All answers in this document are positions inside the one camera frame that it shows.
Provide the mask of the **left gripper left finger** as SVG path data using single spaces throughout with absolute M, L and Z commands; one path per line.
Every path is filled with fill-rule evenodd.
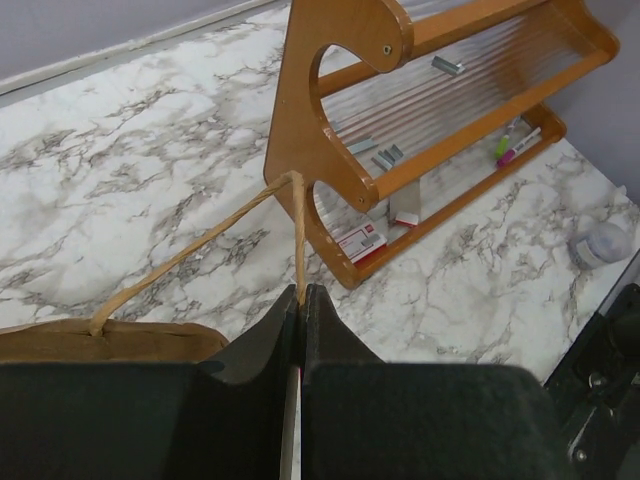
M 197 363 L 4 365 L 2 477 L 289 478 L 297 313 L 288 287 Z

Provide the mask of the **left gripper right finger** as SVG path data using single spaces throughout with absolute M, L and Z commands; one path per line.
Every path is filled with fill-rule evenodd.
M 301 312 L 305 479 L 571 479 L 554 405 L 528 370 L 386 363 L 311 285 Z

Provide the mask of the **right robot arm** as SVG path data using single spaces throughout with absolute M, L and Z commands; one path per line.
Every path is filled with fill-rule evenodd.
M 639 285 L 587 322 L 545 382 L 577 479 L 639 477 Z

